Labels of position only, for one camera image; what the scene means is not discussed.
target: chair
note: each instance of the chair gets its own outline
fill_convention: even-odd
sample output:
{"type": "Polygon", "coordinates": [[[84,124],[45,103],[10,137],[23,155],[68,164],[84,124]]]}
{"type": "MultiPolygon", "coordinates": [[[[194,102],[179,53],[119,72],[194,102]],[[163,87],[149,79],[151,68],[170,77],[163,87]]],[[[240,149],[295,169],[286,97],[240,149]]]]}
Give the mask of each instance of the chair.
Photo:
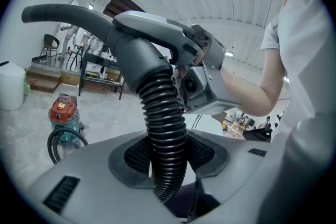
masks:
{"type": "Polygon", "coordinates": [[[84,46],[81,46],[81,45],[75,45],[74,48],[73,48],[73,50],[71,50],[71,54],[70,54],[69,59],[68,59],[68,61],[67,61],[67,66],[68,66],[69,60],[70,60],[70,58],[71,58],[71,55],[72,55],[72,54],[75,54],[75,57],[74,57],[74,59],[73,59],[72,62],[71,62],[70,69],[71,69],[72,64],[73,64],[73,62],[74,62],[75,59],[76,59],[76,65],[75,65],[75,68],[76,68],[76,66],[77,66],[77,56],[78,56],[78,55],[80,56],[80,61],[79,61],[79,63],[80,63],[80,68],[82,67],[83,50],[84,50],[84,46]]]}
{"type": "Polygon", "coordinates": [[[41,57],[43,51],[47,50],[46,51],[46,56],[45,56],[45,60],[47,60],[48,51],[50,50],[49,64],[51,65],[51,57],[52,57],[51,52],[56,51],[56,54],[55,54],[55,63],[56,63],[58,46],[59,46],[59,40],[56,37],[54,37],[52,35],[49,35],[49,34],[45,34],[44,35],[44,46],[43,46],[43,49],[41,51],[40,57],[41,57]]]}

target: black mesh filter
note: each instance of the black mesh filter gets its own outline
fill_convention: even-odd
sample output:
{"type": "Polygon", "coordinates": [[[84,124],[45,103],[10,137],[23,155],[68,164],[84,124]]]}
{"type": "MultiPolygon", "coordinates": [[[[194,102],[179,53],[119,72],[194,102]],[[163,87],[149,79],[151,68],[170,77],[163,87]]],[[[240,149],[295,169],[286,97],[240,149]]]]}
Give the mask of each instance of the black mesh filter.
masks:
{"type": "Polygon", "coordinates": [[[188,161],[193,170],[205,165],[213,159],[215,151],[188,136],[188,161]]]}
{"type": "Polygon", "coordinates": [[[148,175],[149,155],[146,140],[143,139],[134,146],[128,148],[124,154],[125,162],[139,173],[148,175]]]}

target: plastic container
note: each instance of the plastic container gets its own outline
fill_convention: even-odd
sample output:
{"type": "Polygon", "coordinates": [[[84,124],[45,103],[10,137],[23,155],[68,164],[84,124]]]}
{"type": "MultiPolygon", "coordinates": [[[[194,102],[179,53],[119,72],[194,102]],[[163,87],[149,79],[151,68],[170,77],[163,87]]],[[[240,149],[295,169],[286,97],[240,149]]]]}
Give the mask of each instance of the plastic container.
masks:
{"type": "Polygon", "coordinates": [[[23,68],[0,60],[0,109],[12,111],[22,106],[25,76],[23,68]]]}

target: white wall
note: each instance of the white wall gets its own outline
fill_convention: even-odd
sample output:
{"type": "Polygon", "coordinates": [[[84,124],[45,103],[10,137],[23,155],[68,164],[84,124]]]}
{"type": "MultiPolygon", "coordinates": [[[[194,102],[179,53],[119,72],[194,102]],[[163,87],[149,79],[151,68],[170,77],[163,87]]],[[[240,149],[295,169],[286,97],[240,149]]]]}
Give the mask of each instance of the white wall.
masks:
{"type": "MultiPolygon", "coordinates": [[[[271,120],[271,124],[272,124],[272,129],[275,128],[275,123],[277,122],[279,124],[279,121],[278,121],[278,118],[277,118],[277,114],[278,115],[282,115],[283,111],[285,110],[286,108],[286,99],[281,99],[281,100],[278,100],[278,102],[276,103],[275,107],[273,108],[273,110],[267,115],[267,116],[270,116],[270,120],[271,120]]],[[[234,115],[235,112],[240,112],[241,111],[237,108],[232,108],[232,109],[229,109],[226,111],[227,114],[229,115],[234,115]]],[[[253,119],[256,123],[254,126],[258,127],[258,125],[260,123],[262,123],[267,116],[263,116],[263,117],[255,117],[255,116],[250,116],[248,114],[244,114],[244,116],[248,116],[250,119],[253,119]]]]}
{"type": "Polygon", "coordinates": [[[21,21],[23,9],[29,5],[48,3],[68,4],[70,1],[12,0],[7,7],[0,25],[0,58],[12,61],[23,68],[29,67],[32,57],[40,55],[43,48],[44,34],[54,35],[58,23],[24,24],[21,21]]]}

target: person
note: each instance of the person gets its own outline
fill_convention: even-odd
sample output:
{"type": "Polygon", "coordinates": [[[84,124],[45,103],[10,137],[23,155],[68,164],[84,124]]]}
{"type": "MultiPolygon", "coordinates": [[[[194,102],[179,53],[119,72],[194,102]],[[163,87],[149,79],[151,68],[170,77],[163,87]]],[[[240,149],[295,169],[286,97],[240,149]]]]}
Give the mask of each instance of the person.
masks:
{"type": "Polygon", "coordinates": [[[261,128],[268,129],[268,128],[270,128],[271,127],[270,119],[271,119],[270,116],[267,116],[267,118],[262,123],[259,124],[258,129],[261,129],[261,128]]]}
{"type": "Polygon", "coordinates": [[[66,34],[65,34],[65,38],[63,41],[63,47],[62,47],[62,53],[61,56],[58,57],[58,60],[64,60],[65,59],[65,54],[67,53],[67,49],[68,49],[68,43],[69,40],[72,38],[73,35],[75,35],[73,37],[72,43],[73,45],[76,44],[76,34],[78,32],[79,27],[75,26],[75,25],[69,25],[69,26],[63,26],[60,28],[61,31],[67,30],[66,34]]]}
{"type": "MultiPolygon", "coordinates": [[[[265,65],[259,86],[236,78],[225,69],[225,62],[222,78],[228,91],[240,99],[241,111],[265,116],[275,107],[287,72],[291,99],[274,139],[276,133],[289,134],[300,120],[315,113],[335,111],[334,43],[333,23],[321,0],[284,0],[278,16],[265,29],[261,45],[265,65]]],[[[186,217],[190,207],[185,201],[194,198],[194,189],[194,184],[181,187],[165,205],[177,217],[186,217]]]]}

